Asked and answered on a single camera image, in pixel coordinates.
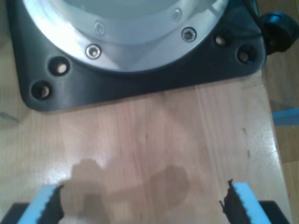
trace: blue foam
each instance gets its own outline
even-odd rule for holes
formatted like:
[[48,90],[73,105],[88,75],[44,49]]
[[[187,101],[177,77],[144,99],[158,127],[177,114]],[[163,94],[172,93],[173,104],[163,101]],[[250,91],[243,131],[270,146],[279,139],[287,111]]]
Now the blue foam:
[[247,183],[233,183],[233,187],[246,210],[250,223],[271,224],[257,198]]
[[44,185],[28,206],[18,224],[36,224],[57,185]]

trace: black plastic base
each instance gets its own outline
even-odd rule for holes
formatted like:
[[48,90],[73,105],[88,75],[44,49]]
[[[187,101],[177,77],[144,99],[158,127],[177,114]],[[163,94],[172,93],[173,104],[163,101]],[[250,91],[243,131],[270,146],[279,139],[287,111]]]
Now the black plastic base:
[[[261,31],[242,0],[229,2],[213,32],[187,56],[159,69],[125,74],[89,67],[60,51],[32,22],[22,0],[7,0],[7,9],[21,95],[37,111],[246,76],[261,69],[266,60]],[[225,38],[225,46],[217,45],[218,35]],[[244,52],[246,61],[242,61]],[[66,74],[51,72],[53,58],[68,64]]]

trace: circular metal housing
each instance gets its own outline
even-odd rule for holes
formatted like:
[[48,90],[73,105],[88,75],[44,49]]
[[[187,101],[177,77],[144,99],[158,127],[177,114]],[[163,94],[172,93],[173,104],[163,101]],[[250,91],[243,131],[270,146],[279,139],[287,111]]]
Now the circular metal housing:
[[[144,71],[188,54],[213,30],[228,0],[23,0],[43,34],[68,55],[110,71]],[[193,28],[186,41],[182,30]],[[99,46],[90,57],[87,48]]]

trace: wooden surface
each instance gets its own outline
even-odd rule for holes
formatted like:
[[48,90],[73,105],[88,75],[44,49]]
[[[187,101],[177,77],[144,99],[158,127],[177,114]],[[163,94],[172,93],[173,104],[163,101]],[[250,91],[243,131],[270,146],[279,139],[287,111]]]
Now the wooden surface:
[[[261,14],[282,11],[299,22],[299,1],[258,0]],[[269,94],[272,111],[299,107],[299,41],[285,53],[268,57],[263,69],[264,82]],[[299,224],[299,126],[275,128],[293,221]]]
[[224,224],[218,201],[233,178],[291,220],[261,72],[38,113],[21,101],[0,7],[0,219],[43,184],[60,183],[61,223]]

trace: wooden table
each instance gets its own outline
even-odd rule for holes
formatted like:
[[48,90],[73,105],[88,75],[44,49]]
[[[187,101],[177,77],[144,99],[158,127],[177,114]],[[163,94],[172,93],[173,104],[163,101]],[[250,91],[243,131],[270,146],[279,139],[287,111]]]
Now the wooden table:
[[261,72],[39,113],[21,100],[3,1],[0,9],[0,219],[59,183],[61,223],[224,224],[218,201],[234,179],[291,220]]

